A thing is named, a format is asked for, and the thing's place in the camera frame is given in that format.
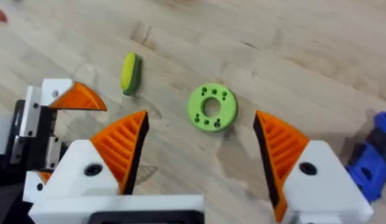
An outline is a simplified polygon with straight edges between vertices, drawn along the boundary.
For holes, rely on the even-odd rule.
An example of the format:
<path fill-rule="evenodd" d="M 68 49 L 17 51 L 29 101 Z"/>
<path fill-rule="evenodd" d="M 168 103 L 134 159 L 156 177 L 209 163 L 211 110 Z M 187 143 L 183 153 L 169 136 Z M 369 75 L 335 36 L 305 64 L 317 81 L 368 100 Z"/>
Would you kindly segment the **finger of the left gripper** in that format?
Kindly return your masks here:
<path fill-rule="evenodd" d="M 44 78 L 40 102 L 58 110 L 107 111 L 104 101 L 94 90 L 69 78 Z"/>
<path fill-rule="evenodd" d="M 47 182 L 51 178 L 51 172 L 27 171 L 24 182 L 23 201 L 35 203 L 43 198 L 51 197 L 46 190 Z"/>

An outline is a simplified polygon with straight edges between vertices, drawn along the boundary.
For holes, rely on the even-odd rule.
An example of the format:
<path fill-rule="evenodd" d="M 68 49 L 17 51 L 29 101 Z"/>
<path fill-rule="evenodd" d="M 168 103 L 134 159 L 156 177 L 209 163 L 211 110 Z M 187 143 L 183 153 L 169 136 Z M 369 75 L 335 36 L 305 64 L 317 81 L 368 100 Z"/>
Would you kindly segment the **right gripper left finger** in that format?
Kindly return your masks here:
<path fill-rule="evenodd" d="M 127 115 L 90 139 L 73 141 L 52 173 L 41 172 L 44 194 L 128 195 L 133 193 L 148 111 Z"/>

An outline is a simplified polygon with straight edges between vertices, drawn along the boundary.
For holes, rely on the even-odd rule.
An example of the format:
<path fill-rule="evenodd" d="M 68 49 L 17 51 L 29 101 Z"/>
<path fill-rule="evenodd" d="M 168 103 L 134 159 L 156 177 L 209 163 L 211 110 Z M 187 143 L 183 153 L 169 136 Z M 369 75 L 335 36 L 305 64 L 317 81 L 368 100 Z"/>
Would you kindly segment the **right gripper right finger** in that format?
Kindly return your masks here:
<path fill-rule="evenodd" d="M 330 145 L 257 110 L 253 129 L 276 223 L 367 223 L 374 210 Z"/>

